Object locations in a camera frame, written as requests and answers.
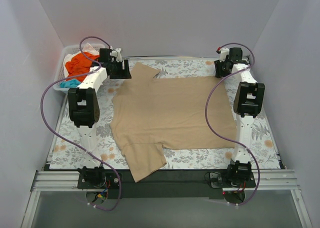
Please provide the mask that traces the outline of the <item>beige t shirt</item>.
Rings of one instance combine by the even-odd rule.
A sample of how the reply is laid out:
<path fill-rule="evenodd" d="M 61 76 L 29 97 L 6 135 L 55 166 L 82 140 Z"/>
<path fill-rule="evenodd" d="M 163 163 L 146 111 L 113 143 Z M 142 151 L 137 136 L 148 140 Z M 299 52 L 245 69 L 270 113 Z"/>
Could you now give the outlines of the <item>beige t shirt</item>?
<path fill-rule="evenodd" d="M 139 182 L 166 163 L 164 149 L 233 148 L 234 120 L 226 88 L 214 76 L 157 78 L 136 63 L 113 97 L 116 145 Z"/>

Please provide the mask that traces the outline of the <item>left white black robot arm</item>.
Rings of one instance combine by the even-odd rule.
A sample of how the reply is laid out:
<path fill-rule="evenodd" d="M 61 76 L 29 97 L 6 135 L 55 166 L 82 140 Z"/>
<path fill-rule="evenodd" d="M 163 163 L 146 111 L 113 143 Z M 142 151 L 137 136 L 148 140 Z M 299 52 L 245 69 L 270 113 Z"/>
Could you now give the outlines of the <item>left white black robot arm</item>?
<path fill-rule="evenodd" d="M 98 153 L 97 123 L 100 119 L 100 107 L 97 91 L 103 82 L 109 79 L 131 79 L 129 61 L 123 60 L 121 48 L 101 48 L 99 57 L 92 62 L 89 72 L 80 85 L 68 90 L 70 120 L 76 126 L 80 144 L 85 149 L 85 163 L 78 169 L 83 181 L 95 188 L 106 183 L 104 167 Z"/>

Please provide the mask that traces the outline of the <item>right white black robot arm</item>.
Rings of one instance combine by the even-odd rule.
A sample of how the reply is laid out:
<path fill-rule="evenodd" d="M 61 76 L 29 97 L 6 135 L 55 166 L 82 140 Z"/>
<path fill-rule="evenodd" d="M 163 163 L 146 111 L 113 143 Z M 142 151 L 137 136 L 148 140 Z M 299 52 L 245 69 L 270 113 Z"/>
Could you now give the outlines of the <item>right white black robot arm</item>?
<path fill-rule="evenodd" d="M 225 176 L 232 185 L 243 186 L 253 179 L 252 156 L 248 148 L 251 146 L 254 122 L 262 110 L 265 85 L 253 78 L 250 64 L 244 60 L 240 47 L 219 47 L 217 53 L 219 59 L 214 62 L 215 77 L 234 75 L 238 80 L 233 101 L 233 112 L 236 114 L 236 143 Z"/>

